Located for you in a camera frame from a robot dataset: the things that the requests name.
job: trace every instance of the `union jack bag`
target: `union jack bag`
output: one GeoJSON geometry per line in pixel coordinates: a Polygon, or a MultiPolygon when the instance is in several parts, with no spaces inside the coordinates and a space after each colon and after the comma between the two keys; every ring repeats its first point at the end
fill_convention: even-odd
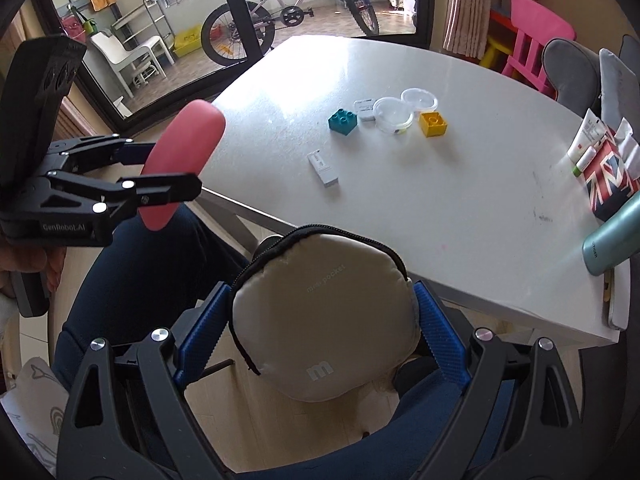
{"type": "Polygon", "coordinates": [[[591,211],[602,221],[611,218],[640,189],[626,172],[613,137],[607,133],[600,150],[584,170],[591,211]]]}

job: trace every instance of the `water bottle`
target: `water bottle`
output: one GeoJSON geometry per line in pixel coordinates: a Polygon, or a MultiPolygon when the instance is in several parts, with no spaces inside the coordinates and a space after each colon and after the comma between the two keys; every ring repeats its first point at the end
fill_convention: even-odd
{"type": "Polygon", "coordinates": [[[587,270],[599,276],[639,250],[640,192],[637,192],[615,215],[585,238],[582,257],[587,270]]]}

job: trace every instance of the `wooden floor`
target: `wooden floor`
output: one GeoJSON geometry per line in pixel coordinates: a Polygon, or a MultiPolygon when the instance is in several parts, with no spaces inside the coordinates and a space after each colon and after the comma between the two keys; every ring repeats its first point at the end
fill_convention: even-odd
{"type": "MultiPolygon", "coordinates": [[[[380,23],[380,34],[413,34],[415,32],[411,18],[401,11],[391,10],[385,4],[374,6],[380,23]]],[[[273,46],[278,46],[291,36],[300,34],[326,34],[348,38],[363,35],[353,16],[343,7],[319,7],[314,9],[314,12],[314,17],[305,17],[297,27],[277,30],[273,46]]],[[[166,78],[160,75],[153,76],[147,86],[133,91],[133,99],[124,102],[132,112],[138,111],[163,95],[221,68],[223,67],[210,60],[200,48],[177,59],[174,65],[165,67],[166,78]]]]}
{"type": "MultiPolygon", "coordinates": [[[[159,128],[156,128],[138,140],[155,140],[158,135],[159,128]]],[[[100,174],[105,180],[115,181],[122,174],[136,172],[140,172],[140,167],[116,165],[100,174]]],[[[209,228],[241,249],[197,206],[193,209],[209,228]]],[[[258,238],[268,234],[263,228],[248,226],[258,238]]],[[[100,249],[69,249],[62,283],[49,314],[50,342],[57,339],[82,280],[99,252],[100,249]]],[[[475,327],[486,326],[498,334],[522,329],[477,312],[461,310],[475,327]]],[[[560,353],[580,406],[582,381],[578,352],[564,348],[560,353]]],[[[210,364],[227,358],[234,359],[236,364],[189,386],[186,399],[213,447],[236,472],[300,462],[348,446],[360,440],[365,431],[373,433],[388,423],[398,404],[398,396],[390,390],[388,378],[327,402],[309,404],[289,399],[248,370],[228,330],[213,352],[210,364]]]]}

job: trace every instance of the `bicycle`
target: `bicycle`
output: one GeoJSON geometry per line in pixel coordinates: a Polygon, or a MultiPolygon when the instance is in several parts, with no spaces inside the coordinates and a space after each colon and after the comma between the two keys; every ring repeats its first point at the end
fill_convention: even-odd
{"type": "MultiPolygon", "coordinates": [[[[247,1],[255,34],[263,54],[271,48],[275,31],[279,30],[276,29],[276,23],[281,23],[283,25],[281,28],[297,27],[303,22],[305,16],[311,18],[314,16],[311,7],[307,10],[300,7],[305,0],[297,0],[292,6],[288,6],[283,0],[277,0],[280,8],[273,13],[264,8],[264,4],[268,1],[261,0],[259,3],[247,1]]],[[[376,36],[380,33],[378,18],[371,0],[343,0],[343,2],[365,35],[376,36]]],[[[207,17],[202,26],[200,39],[202,49],[209,59],[222,66],[229,66],[246,59],[228,4],[219,6],[207,17]]]]}

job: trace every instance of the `gray chair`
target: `gray chair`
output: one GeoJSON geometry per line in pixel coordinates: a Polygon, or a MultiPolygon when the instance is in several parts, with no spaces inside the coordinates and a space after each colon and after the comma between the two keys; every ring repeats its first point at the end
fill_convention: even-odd
{"type": "Polygon", "coordinates": [[[631,72],[636,74],[640,82],[640,43],[636,38],[628,34],[622,37],[619,58],[620,61],[629,67],[631,72]]]}
{"type": "Polygon", "coordinates": [[[598,54],[575,41],[555,38],[542,52],[542,65],[562,106],[580,117],[584,117],[588,108],[600,115],[598,54]]]}

